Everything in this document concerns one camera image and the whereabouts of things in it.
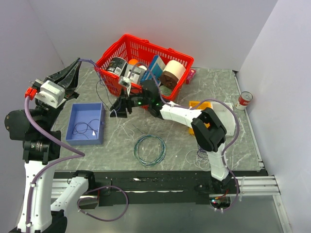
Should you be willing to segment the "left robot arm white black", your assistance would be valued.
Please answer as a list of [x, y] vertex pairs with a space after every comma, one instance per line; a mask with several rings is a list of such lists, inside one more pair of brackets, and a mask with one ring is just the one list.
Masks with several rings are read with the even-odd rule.
[[52, 202], [55, 166], [63, 161], [61, 148], [73, 153], [74, 158], [84, 153], [61, 141], [61, 132], [53, 131], [65, 103], [77, 98], [81, 59], [68, 67], [35, 80], [25, 92], [24, 108], [5, 117], [5, 127], [11, 140], [21, 141], [26, 181], [22, 214], [16, 233], [63, 233], [67, 229], [69, 213], [77, 210], [79, 198], [95, 192], [94, 173], [74, 172], [64, 192]]

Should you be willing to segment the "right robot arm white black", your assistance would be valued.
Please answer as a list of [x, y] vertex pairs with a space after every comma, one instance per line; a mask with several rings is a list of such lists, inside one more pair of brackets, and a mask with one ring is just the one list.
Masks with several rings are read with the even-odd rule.
[[110, 107], [111, 117], [126, 118], [134, 107], [147, 106], [151, 115], [163, 120], [171, 120], [192, 128], [197, 144], [207, 152], [211, 167], [212, 188], [224, 193], [229, 188], [229, 170], [224, 161], [227, 130], [214, 110], [183, 108], [162, 98], [154, 81], [144, 81], [142, 91], [137, 94], [121, 90], [120, 95]]

